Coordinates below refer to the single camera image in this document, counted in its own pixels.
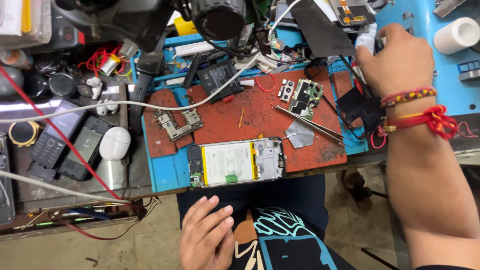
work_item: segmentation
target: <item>green circuit board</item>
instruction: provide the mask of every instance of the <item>green circuit board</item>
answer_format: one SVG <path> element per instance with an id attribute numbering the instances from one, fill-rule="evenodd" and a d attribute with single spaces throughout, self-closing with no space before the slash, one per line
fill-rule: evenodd
<path id="1" fill-rule="evenodd" d="M 324 86 L 307 79 L 300 79 L 290 104 L 288 111 L 297 114 L 305 119 L 312 120 L 314 106 L 318 106 L 324 95 Z"/>

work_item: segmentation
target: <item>dark pants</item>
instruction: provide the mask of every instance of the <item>dark pants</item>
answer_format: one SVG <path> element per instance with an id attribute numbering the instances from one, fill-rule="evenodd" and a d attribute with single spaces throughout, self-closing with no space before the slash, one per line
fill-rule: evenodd
<path id="1" fill-rule="evenodd" d="M 308 223 L 325 231 L 328 213 L 325 208 L 325 176 L 323 174 L 295 179 L 281 179 L 263 183 L 240 184 L 218 188 L 204 188 L 177 194 L 180 225 L 183 217 L 202 196 L 217 195 L 218 206 L 236 209 L 277 206 L 292 211 Z"/>

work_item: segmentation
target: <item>finger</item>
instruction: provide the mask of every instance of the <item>finger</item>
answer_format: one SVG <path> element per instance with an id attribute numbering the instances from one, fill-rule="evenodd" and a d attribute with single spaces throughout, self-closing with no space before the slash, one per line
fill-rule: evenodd
<path id="1" fill-rule="evenodd" d="M 196 225 L 202 221 L 208 213 L 218 205 L 218 197 L 212 196 L 208 201 L 204 202 L 192 216 L 185 223 L 186 227 L 196 227 Z"/>
<path id="2" fill-rule="evenodd" d="M 202 258 L 211 256 L 216 247 L 220 244 L 223 237 L 233 226 L 233 217 L 227 217 L 217 227 L 205 236 L 205 238 L 198 244 L 195 252 Z"/>
<path id="3" fill-rule="evenodd" d="M 369 63 L 374 59 L 370 50 L 364 46 L 357 46 L 357 54 L 355 56 L 360 67 L 368 66 Z"/>
<path id="4" fill-rule="evenodd" d="M 222 220 L 226 219 L 233 212 L 233 207 L 228 205 L 215 213 L 208 215 L 201 220 L 195 227 L 195 234 L 193 234 L 189 242 L 193 245 L 197 245 L 210 231 L 217 227 Z"/>
<path id="5" fill-rule="evenodd" d="M 201 197 L 198 201 L 196 201 L 190 208 L 188 209 L 187 213 L 185 214 L 185 217 L 183 217 L 182 221 L 182 228 L 185 227 L 185 224 L 187 223 L 188 219 L 193 215 L 193 213 L 200 207 L 202 206 L 205 202 L 207 201 L 207 197 L 203 196 Z"/>
<path id="6" fill-rule="evenodd" d="M 410 34 L 403 28 L 403 26 L 401 24 L 397 24 L 397 23 L 388 24 L 388 25 L 382 27 L 380 29 L 380 31 L 378 32 L 378 36 L 380 38 L 382 38 L 382 37 L 387 38 L 387 42 L 386 42 L 385 46 L 387 46 L 387 44 L 391 43 L 391 41 L 393 41 L 397 38 L 403 37 L 405 34 L 408 34 L 410 36 Z"/>
<path id="7" fill-rule="evenodd" d="M 230 229 L 218 246 L 216 269 L 228 269 L 232 264 L 234 251 L 235 238 L 233 237 L 232 229 Z"/>

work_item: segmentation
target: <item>black watch strap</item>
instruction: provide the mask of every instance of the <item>black watch strap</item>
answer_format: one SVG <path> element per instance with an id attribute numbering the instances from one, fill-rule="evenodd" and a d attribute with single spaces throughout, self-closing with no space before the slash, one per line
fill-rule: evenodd
<path id="1" fill-rule="evenodd" d="M 144 102 L 147 89 L 152 83 L 153 76 L 140 73 L 135 84 L 135 91 L 131 101 Z M 142 135 L 142 111 L 143 106 L 131 105 L 130 106 L 130 128 L 134 135 Z"/>

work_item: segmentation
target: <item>power strip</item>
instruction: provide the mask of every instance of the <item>power strip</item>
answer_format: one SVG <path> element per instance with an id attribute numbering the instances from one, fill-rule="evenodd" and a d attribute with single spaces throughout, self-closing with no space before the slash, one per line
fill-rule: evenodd
<path id="1" fill-rule="evenodd" d="M 177 56 L 183 57 L 187 55 L 193 55 L 198 52 L 203 53 L 203 52 L 213 51 L 214 49 L 215 48 L 213 48 L 212 45 L 208 44 L 206 41 L 202 41 L 202 42 L 193 43 L 193 44 L 176 46 L 175 53 L 177 54 Z"/>

